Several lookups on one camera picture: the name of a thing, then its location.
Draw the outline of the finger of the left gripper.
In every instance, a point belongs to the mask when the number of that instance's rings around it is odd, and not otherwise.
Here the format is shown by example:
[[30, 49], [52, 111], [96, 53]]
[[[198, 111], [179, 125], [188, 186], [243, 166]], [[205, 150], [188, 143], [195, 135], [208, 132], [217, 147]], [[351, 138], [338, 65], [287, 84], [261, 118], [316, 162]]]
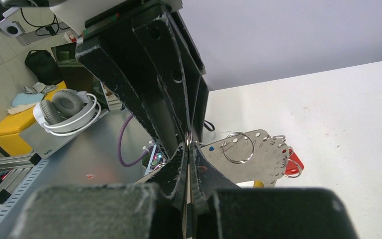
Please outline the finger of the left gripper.
[[202, 139], [208, 99], [204, 64], [178, 12], [153, 11], [134, 22], [134, 34], [157, 73], [168, 109], [166, 124], [184, 140]]
[[188, 95], [179, 33], [84, 34], [76, 58], [133, 113], [172, 157], [188, 129]]

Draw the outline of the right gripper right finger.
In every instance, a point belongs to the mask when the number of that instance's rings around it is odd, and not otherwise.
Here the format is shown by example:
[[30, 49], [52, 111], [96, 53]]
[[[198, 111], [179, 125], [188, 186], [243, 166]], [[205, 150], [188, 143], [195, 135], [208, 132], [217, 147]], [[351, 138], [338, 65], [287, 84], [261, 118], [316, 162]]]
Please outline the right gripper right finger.
[[196, 239], [356, 239], [339, 197], [322, 188], [241, 188], [189, 146]]

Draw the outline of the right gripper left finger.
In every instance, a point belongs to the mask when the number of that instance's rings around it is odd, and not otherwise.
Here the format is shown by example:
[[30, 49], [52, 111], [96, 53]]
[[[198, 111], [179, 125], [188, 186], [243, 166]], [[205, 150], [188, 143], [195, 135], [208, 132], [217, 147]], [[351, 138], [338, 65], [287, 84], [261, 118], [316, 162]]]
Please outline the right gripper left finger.
[[147, 181], [64, 185], [37, 190], [11, 239], [184, 239], [185, 144]]

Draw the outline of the yellow key tag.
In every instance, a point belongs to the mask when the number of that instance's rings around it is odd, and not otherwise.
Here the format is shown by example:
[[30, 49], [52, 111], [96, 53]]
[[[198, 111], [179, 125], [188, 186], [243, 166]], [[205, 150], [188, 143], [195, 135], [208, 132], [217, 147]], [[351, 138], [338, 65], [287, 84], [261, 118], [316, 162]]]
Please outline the yellow key tag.
[[253, 182], [253, 188], [264, 188], [264, 183], [262, 181], [255, 180]]

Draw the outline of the red key tag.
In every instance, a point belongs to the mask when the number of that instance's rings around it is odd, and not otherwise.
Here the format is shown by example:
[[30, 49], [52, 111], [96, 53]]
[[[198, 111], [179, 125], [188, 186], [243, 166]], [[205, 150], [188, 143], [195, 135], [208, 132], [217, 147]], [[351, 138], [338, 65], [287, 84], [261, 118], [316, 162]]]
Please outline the red key tag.
[[287, 178], [297, 178], [301, 176], [304, 170], [304, 164], [294, 152], [293, 148], [289, 148], [289, 157], [286, 158], [286, 170], [284, 176]]

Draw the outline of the metal crescent keyring plate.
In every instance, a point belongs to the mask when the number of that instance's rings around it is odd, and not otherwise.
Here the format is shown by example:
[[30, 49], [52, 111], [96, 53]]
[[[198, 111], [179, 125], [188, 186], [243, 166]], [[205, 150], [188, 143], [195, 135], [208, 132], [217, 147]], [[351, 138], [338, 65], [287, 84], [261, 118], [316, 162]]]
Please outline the metal crescent keyring plate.
[[273, 188], [285, 177], [290, 147], [284, 135], [269, 135], [263, 129], [232, 132], [210, 144], [186, 136], [164, 166], [138, 183], [169, 187], [185, 180], [186, 185], [206, 194], [255, 180], [262, 181], [265, 188]]

